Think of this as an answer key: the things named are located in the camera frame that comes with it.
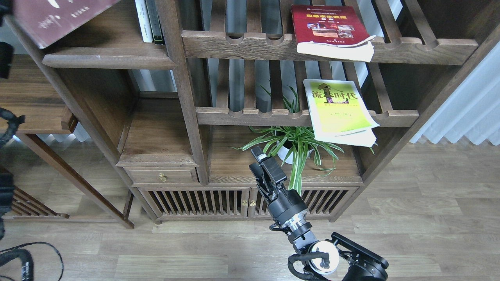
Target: wooden cabinet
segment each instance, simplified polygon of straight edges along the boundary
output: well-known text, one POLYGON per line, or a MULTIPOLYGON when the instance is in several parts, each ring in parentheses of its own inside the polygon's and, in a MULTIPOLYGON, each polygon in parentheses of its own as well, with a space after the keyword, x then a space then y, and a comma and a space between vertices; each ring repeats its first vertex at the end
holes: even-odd
MULTIPOLYGON (((166 46, 142 42, 133 0, 120 1, 43 51, 12 18, 9 24, 153 220, 268 219, 248 169, 252 156, 229 147, 255 137, 249 125, 310 126, 305 61, 315 62, 323 79, 333 76, 330 59, 296 52, 293 1, 276 1, 281 34, 263 32, 266 6, 259 0, 246 3, 243 33, 226 32, 224 0, 213 0, 205 29, 199 1, 157 0, 166 46), (209 58, 218 59, 214 102, 209 58), (230 92, 231 59, 243 61, 244 93, 230 92), (293 61, 287 71, 298 89, 298 113, 283 107, 280 60, 293 61), (269 66, 270 110, 258 106, 256 61, 269 66), (177 93, 141 98, 129 69, 172 70, 177 93), (229 107, 234 95, 243 95, 241 108, 229 107)), ((344 2, 359 12, 356 0, 344 2)), ((308 162, 302 196, 310 218, 338 218, 499 41, 498 1, 401 2, 403 11, 394 19, 386 0, 371 1, 384 37, 373 42, 364 83, 359 84, 354 62, 342 63, 345 77, 356 82, 381 124, 374 129, 378 145, 374 153, 344 146, 328 176, 308 162)))

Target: wooden slat door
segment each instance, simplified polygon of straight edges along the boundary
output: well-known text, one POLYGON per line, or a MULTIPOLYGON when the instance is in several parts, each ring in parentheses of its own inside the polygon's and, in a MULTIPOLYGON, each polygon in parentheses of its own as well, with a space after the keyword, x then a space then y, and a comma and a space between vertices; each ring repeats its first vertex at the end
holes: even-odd
POLYGON ((247 217, 249 187, 139 187, 159 221, 247 217))
MULTIPOLYGON (((358 187, 302 187, 302 200, 309 208, 307 218, 337 217, 337 212, 358 187)), ((249 217, 270 218, 268 206, 257 188, 251 188, 249 217)))

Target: book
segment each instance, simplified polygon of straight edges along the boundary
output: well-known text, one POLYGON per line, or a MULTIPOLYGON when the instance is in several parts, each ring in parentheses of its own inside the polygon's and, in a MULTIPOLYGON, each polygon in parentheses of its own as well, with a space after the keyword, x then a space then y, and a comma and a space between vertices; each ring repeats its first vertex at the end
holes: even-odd
POLYGON ((371 147, 375 143, 370 116, 353 81, 305 79, 309 115, 318 141, 371 147))
POLYGON ((12 13, 33 42, 44 49, 120 0, 16 0, 12 13))
POLYGON ((352 6, 292 5, 297 53, 370 62, 374 47, 352 6))
POLYGON ((163 39, 162 27, 160 26, 160 19, 158 18, 158 11, 156 9, 155 0, 146 0, 147 15, 149 16, 149 23, 151 24, 151 32, 153 42, 156 45, 165 45, 163 39))
POLYGON ((151 31, 151 23, 148 16, 148 8, 146 7, 146 0, 135 0, 135 8, 137 9, 137 18, 139 19, 142 41, 145 43, 152 43, 153 32, 151 31))

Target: red book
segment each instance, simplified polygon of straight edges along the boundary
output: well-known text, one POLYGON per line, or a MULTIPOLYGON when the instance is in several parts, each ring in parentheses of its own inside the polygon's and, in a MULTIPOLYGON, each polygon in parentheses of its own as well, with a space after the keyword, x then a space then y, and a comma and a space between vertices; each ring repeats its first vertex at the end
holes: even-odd
POLYGON ((292 5, 297 52, 369 62, 370 36, 351 6, 292 5))
POLYGON ((63 38, 120 0, 15 0, 13 14, 43 49, 63 38))

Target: white flower pot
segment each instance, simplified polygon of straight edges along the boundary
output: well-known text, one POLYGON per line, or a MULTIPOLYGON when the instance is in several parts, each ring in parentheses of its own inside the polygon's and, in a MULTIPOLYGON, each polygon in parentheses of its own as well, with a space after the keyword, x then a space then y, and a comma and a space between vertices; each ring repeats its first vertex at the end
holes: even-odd
MULTIPOLYGON (((279 157, 279 159, 284 160, 285 163, 292 165, 294 163, 294 153, 293 153, 293 151, 292 151, 292 153, 290 153, 290 155, 288 156, 288 158, 285 159, 285 157, 287 156, 289 150, 290 149, 286 148, 285 146, 282 146, 278 150, 278 157, 279 157)), ((314 149, 311 149, 311 150, 309 150, 307 152, 307 158, 309 158, 309 156, 311 156, 311 152, 313 152, 313 150, 314 149)))

